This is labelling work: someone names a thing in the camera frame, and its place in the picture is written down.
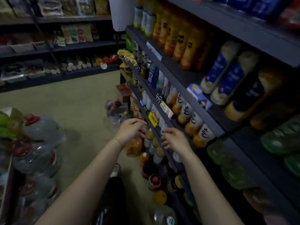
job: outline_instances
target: floor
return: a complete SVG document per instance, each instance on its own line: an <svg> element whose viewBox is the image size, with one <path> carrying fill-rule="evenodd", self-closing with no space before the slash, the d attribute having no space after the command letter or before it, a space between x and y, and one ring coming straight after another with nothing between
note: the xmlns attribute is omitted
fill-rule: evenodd
<svg viewBox="0 0 300 225"><path fill-rule="evenodd" d="M121 98L115 87L119 83L120 72L114 71L25 88L1 93L0 107L50 116L65 129L67 140L59 147L63 163L57 175L65 190L113 137L104 104L107 99ZM152 192L141 176L139 158L127 157L123 151L118 163L122 167L130 223L152 224Z"/></svg>

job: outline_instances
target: yellow price tag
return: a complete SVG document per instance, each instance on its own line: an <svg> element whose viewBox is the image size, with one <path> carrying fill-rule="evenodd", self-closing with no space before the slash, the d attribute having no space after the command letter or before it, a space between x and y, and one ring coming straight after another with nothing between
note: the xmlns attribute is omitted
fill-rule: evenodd
<svg viewBox="0 0 300 225"><path fill-rule="evenodd" d="M157 117L156 117L155 113L150 112L149 115L148 115L148 118L150 119L150 121L151 121L151 123L154 127L158 126L158 120L157 120Z"/></svg>

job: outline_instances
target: price tag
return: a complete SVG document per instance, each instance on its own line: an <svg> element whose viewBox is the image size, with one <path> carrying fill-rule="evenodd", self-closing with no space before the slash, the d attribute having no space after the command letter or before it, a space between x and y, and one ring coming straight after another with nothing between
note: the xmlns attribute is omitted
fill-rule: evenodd
<svg viewBox="0 0 300 225"><path fill-rule="evenodd" d="M156 94L156 101L160 104L163 101L163 97L159 96L159 94Z"/></svg>
<svg viewBox="0 0 300 225"><path fill-rule="evenodd" d="M158 126L158 121L157 121L157 117L156 117L155 113L150 112L148 118L150 119L150 122L152 123L152 125L154 127Z"/></svg>

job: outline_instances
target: black pants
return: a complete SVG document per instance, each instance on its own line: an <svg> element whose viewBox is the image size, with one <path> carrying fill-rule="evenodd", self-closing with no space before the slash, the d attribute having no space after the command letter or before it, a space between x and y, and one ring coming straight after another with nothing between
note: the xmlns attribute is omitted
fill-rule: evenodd
<svg viewBox="0 0 300 225"><path fill-rule="evenodd" d="M108 179L91 225L128 225L126 197L120 177Z"/></svg>

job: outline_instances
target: person's right hand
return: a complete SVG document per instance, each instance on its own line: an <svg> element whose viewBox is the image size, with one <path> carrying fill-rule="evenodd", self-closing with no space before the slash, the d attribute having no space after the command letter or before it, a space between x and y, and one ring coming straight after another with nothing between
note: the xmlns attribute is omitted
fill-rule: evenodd
<svg viewBox="0 0 300 225"><path fill-rule="evenodd" d="M161 141L163 142L161 146L164 149L171 149L179 156L185 155L187 152L193 152L184 133L176 128L163 130Z"/></svg>

